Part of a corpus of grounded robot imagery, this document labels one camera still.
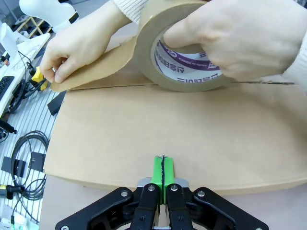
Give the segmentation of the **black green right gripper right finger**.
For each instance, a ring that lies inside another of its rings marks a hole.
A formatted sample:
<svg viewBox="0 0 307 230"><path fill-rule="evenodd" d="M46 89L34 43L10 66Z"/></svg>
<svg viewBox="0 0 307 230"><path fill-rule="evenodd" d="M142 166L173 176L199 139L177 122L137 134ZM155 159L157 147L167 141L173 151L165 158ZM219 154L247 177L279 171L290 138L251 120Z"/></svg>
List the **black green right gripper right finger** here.
<svg viewBox="0 0 307 230"><path fill-rule="evenodd" d="M191 191L175 181L173 160L163 157L163 189L172 230L266 230L268 225L207 187Z"/></svg>

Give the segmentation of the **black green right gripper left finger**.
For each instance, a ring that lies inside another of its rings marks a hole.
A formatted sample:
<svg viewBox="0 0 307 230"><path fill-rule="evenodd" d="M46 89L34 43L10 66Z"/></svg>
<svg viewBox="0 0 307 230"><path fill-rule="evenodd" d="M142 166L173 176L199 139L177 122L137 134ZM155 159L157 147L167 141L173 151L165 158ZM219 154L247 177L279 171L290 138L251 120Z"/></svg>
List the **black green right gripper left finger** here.
<svg viewBox="0 0 307 230"><path fill-rule="evenodd" d="M159 210L164 158L155 157L152 178L134 191L119 187L78 212L59 221L57 230L117 230L127 224L133 230L151 230Z"/></svg>

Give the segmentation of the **person's right hand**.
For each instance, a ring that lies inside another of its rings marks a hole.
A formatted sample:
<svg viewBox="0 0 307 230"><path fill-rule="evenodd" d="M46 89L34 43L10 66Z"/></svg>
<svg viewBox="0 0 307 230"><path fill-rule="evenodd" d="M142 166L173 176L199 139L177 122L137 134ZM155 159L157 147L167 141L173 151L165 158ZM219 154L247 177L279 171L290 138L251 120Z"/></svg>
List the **person's right hand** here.
<svg viewBox="0 0 307 230"><path fill-rule="evenodd" d="M40 70L49 82L61 83L105 52L110 38L131 23L113 1L58 32L47 44Z"/></svg>

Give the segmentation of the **person's left hand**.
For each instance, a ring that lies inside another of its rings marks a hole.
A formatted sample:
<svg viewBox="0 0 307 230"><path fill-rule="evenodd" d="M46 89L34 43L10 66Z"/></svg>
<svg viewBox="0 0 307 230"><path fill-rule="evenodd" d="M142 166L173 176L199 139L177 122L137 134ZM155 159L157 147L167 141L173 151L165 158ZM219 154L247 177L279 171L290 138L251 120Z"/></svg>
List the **person's left hand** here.
<svg viewBox="0 0 307 230"><path fill-rule="evenodd" d="M199 44L225 76L247 80L282 74L307 31L307 11L293 0L212 0L171 26L172 49Z"/></svg>

